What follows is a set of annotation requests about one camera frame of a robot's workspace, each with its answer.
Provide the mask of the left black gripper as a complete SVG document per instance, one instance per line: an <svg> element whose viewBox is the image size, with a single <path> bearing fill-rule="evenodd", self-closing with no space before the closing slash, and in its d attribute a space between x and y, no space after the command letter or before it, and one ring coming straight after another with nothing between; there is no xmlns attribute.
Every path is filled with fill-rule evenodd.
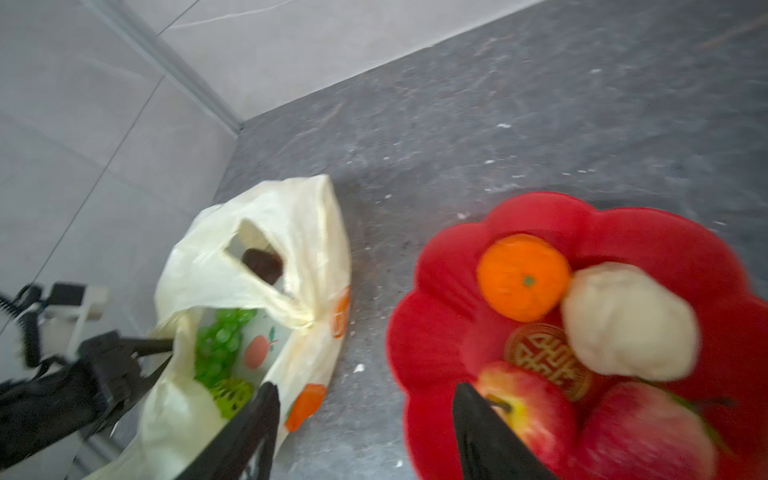
<svg viewBox="0 0 768 480"><path fill-rule="evenodd" d="M148 376L140 359L171 354L173 339L122 337L117 331L85 340L78 347L78 360L96 385L96 419L80 430L84 439L112 428L153 388L167 367L167 357Z"/></svg>

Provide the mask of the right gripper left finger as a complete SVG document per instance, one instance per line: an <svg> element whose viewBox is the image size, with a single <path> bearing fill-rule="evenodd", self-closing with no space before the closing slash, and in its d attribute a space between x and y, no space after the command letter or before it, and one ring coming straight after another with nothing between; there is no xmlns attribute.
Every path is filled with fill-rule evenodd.
<svg viewBox="0 0 768 480"><path fill-rule="evenodd" d="M176 479L268 480L279 420L278 388L266 382Z"/></svg>

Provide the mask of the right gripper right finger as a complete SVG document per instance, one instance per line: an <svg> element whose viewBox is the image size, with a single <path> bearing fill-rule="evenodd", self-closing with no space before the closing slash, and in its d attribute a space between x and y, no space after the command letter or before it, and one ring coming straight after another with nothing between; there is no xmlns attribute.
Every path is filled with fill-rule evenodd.
<svg viewBox="0 0 768 480"><path fill-rule="evenodd" d="M558 479L470 383L456 387L452 418L464 479Z"/></svg>

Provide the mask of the red fake fruit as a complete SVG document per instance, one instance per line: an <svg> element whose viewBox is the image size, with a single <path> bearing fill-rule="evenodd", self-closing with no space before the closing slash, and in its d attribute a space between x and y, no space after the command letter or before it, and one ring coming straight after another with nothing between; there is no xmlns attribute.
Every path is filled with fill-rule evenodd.
<svg viewBox="0 0 768 480"><path fill-rule="evenodd" d="M558 476L566 474L577 423L560 387L499 361L482 368L474 388L539 461Z"/></svg>

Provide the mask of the red flower-shaped plate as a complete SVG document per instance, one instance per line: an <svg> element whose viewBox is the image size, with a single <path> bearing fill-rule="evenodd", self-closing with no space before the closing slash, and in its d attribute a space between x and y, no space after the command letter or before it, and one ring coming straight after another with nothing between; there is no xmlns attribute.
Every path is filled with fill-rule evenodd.
<svg viewBox="0 0 768 480"><path fill-rule="evenodd" d="M476 267L496 240L538 237L573 269L603 262L635 265L685 299L702 334L695 371L669 389L688 400L725 397L708 422L727 451L721 479L767 475L767 304L725 242L707 228L650 208L600 211L551 192L512 197L485 220L449 227L422 250L412 290L395 308L387 333L392 374L404 391L404 438L423 479L458 479L461 466L452 403L457 385L499 360L517 323L482 298Z"/></svg>

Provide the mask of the orange fake fruit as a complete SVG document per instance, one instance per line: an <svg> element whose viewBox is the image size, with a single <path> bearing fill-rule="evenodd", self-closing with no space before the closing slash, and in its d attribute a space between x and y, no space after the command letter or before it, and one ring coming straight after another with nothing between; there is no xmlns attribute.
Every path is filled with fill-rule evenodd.
<svg viewBox="0 0 768 480"><path fill-rule="evenodd" d="M479 291L489 307L522 323L539 321L558 306L571 277L566 258L546 241L528 234L494 242L476 268Z"/></svg>

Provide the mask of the beige fake potato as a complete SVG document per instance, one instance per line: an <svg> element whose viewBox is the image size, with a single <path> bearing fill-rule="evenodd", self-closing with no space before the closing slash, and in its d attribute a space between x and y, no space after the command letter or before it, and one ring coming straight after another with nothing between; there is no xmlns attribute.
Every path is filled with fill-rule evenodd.
<svg viewBox="0 0 768 480"><path fill-rule="evenodd" d="M633 265L575 272L561 313L573 353L595 373L667 382L688 377L697 364L694 309Z"/></svg>

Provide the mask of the yellowish plastic bag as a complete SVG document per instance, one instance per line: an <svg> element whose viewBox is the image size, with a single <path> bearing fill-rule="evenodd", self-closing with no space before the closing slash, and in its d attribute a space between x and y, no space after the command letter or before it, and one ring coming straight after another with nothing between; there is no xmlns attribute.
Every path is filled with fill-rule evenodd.
<svg viewBox="0 0 768 480"><path fill-rule="evenodd" d="M173 350L144 397L134 439L98 479L172 479L224 428L200 382L196 350L215 312L232 315L240 342L232 376L272 383L284 441L322 404L349 315L351 250L326 175L263 181L203 210L173 247L154 294L154 336Z"/></svg>

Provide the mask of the dark brown fake fruit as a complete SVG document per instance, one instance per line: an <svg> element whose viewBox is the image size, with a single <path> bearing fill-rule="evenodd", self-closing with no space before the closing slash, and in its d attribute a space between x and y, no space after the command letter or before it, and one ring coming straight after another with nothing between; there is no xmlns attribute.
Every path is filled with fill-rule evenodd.
<svg viewBox="0 0 768 480"><path fill-rule="evenodd" d="M249 248L241 256L242 263L269 285L283 276L283 261L274 252Z"/></svg>

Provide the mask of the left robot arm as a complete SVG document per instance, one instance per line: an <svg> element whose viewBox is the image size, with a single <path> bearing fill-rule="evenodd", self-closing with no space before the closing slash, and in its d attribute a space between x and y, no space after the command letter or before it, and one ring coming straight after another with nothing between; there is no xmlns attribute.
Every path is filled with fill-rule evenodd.
<svg viewBox="0 0 768 480"><path fill-rule="evenodd" d="M1 309L20 333L20 357L34 375L1 384L1 467L7 469L73 433L85 439L117 424L155 385L141 358L170 353L171 339L124 337L112 330L85 339L107 291L56 282L25 285Z"/></svg>

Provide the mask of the green fake grapes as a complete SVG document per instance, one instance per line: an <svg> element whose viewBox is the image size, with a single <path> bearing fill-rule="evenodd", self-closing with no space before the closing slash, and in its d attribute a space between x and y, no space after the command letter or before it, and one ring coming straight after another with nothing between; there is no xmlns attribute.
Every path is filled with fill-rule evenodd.
<svg viewBox="0 0 768 480"><path fill-rule="evenodd" d="M234 375L243 345L243 328L255 310L218 309L213 322L199 327L195 345L195 380L211 395L221 416L231 420L251 400L254 386Z"/></svg>

